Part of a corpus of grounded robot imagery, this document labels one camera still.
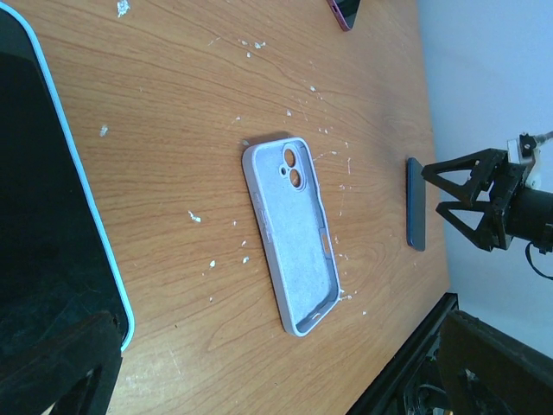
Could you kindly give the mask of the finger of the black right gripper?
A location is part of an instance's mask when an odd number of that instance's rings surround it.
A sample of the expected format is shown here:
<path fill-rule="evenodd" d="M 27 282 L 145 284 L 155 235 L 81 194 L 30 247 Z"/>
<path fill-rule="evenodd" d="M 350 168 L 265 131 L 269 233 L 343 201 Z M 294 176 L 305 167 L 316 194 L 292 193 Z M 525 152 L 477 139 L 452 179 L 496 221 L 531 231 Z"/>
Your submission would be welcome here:
<path fill-rule="evenodd" d="M 508 160 L 506 150 L 486 149 L 456 159 L 427 164 L 422 177 L 465 206 L 472 206 L 478 196 L 491 187 L 499 168 Z M 446 174 L 464 172 L 464 182 L 454 182 Z"/>
<path fill-rule="evenodd" d="M 504 227 L 495 220 L 489 201 L 476 201 L 472 206 L 444 201 L 438 204 L 436 212 L 480 250 L 505 250 Z"/>

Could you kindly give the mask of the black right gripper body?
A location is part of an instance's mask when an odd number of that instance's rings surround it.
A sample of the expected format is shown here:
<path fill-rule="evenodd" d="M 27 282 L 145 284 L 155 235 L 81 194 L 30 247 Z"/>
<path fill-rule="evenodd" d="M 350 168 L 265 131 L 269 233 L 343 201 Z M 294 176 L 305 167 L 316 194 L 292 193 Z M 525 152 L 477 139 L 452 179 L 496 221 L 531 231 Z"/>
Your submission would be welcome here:
<path fill-rule="evenodd" d="M 535 193 L 524 185 L 527 168 L 508 160 L 499 168 L 488 191 L 477 201 L 492 204 L 495 220 L 504 227 L 505 249 L 511 239 L 519 238 L 534 244 L 540 242 L 539 209 L 532 200 Z"/>

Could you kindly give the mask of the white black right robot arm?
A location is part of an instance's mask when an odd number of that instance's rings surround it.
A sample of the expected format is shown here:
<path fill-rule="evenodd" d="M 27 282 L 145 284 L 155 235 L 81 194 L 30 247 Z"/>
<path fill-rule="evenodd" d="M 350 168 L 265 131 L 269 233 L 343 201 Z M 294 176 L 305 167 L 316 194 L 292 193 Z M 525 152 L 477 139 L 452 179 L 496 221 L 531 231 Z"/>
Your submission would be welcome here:
<path fill-rule="evenodd" d="M 527 188 L 529 168 L 487 149 L 423 167 L 422 177 L 455 198 L 436 212 L 479 249 L 506 250 L 514 238 L 552 251 L 552 194 Z"/>

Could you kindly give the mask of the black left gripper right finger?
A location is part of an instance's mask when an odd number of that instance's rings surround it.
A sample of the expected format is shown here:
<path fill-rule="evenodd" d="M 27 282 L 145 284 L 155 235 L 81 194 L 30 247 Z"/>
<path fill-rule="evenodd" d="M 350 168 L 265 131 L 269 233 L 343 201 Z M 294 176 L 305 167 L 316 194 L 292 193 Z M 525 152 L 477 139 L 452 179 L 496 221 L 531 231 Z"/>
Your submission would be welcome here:
<path fill-rule="evenodd" d="M 460 310 L 440 328 L 437 366 L 454 414 L 551 414 L 552 359 Z"/>

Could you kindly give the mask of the black smartphone dark blue edge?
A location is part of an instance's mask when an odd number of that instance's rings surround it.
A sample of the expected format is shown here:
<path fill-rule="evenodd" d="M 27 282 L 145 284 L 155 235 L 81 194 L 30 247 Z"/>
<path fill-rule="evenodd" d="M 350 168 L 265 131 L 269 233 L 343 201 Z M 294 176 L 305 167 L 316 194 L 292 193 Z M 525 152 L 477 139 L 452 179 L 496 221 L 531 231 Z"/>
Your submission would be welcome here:
<path fill-rule="evenodd" d="M 426 182 L 423 166 L 410 157 L 406 163 L 406 238 L 418 252 L 426 248 Z"/>

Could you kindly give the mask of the lavender phone case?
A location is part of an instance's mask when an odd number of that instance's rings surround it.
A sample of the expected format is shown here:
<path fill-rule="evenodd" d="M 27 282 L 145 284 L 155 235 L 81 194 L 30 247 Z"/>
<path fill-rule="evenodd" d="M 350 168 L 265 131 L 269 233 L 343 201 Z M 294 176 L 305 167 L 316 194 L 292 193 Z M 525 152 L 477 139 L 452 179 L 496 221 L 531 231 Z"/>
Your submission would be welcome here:
<path fill-rule="evenodd" d="M 303 337 L 341 295 L 310 148 L 301 137 L 255 144 L 242 167 L 283 328 Z"/>

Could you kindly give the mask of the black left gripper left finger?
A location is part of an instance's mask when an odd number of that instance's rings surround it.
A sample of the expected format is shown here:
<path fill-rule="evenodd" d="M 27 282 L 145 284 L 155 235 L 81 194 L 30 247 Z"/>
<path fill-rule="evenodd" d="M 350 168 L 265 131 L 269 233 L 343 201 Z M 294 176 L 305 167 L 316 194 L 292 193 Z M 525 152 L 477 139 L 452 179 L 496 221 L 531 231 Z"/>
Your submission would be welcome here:
<path fill-rule="evenodd" d="M 1 361 L 2 414 L 106 414 L 123 357 L 107 311 Z"/>

